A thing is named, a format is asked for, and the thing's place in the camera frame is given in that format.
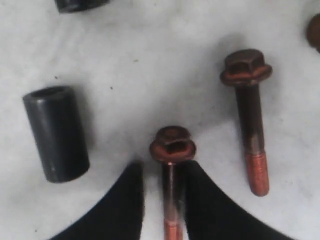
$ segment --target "cylindrical bushing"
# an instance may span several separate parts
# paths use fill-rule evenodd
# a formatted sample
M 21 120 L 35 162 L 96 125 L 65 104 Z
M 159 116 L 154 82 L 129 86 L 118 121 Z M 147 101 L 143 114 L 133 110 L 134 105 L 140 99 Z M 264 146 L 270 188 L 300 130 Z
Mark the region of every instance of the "cylindrical bushing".
M 46 179 L 64 183 L 89 169 L 76 96 L 70 86 L 54 86 L 23 97 Z
M 55 0 L 60 13 L 75 13 L 100 7 L 108 0 Z

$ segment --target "bolt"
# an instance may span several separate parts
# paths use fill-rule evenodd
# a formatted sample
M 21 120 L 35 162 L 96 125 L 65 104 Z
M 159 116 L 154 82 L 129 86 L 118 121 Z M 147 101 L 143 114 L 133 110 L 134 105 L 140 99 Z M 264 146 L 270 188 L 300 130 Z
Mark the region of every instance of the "bolt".
M 220 75 L 223 84 L 235 87 L 248 180 L 259 197 L 268 194 L 269 177 L 258 83 L 271 74 L 263 53 L 246 49 L 227 56 Z
M 162 164 L 164 239 L 182 240 L 180 200 L 183 183 L 177 165 L 194 158 L 196 145 L 190 140 L 187 129 L 168 126 L 158 131 L 149 150 Z
M 320 14 L 311 18 L 306 28 L 306 39 L 320 53 Z

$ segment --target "bolt shank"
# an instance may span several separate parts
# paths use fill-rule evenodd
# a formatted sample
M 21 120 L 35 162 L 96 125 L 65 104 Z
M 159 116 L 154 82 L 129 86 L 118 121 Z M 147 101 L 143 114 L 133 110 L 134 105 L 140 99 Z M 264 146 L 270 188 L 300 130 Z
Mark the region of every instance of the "bolt shank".
M 236 87 L 235 95 L 245 152 L 262 154 L 265 140 L 259 85 Z

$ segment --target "black object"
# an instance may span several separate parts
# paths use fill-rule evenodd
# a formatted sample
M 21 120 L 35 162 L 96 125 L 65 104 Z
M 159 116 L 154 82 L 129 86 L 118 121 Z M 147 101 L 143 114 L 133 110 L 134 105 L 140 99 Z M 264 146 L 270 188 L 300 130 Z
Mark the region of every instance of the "black object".
M 46 179 L 63 183 L 83 175 L 90 164 L 73 89 L 44 88 L 25 95 L 23 102 Z
M 75 13 L 100 7 L 108 0 L 55 0 L 59 13 Z
M 143 216 L 143 168 L 133 162 L 95 207 L 51 240 L 139 240 Z
M 184 167 L 185 220 L 190 240 L 292 240 L 235 204 L 197 162 Z

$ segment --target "rusty metal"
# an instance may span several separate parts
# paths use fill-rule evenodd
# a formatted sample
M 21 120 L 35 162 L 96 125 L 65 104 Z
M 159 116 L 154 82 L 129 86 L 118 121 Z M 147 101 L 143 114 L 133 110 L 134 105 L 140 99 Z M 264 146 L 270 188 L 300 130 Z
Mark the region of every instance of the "rusty metal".
M 196 145 L 187 129 L 168 126 L 158 131 L 150 145 L 150 153 L 162 163 L 164 239 L 182 240 L 180 200 L 183 178 L 177 165 L 194 158 Z
M 311 18 L 306 28 L 306 39 L 320 53 L 320 14 Z
M 248 180 L 251 191 L 260 197 L 269 192 L 269 177 L 258 83 L 271 74 L 263 53 L 246 49 L 226 57 L 220 76 L 223 84 L 235 87 Z

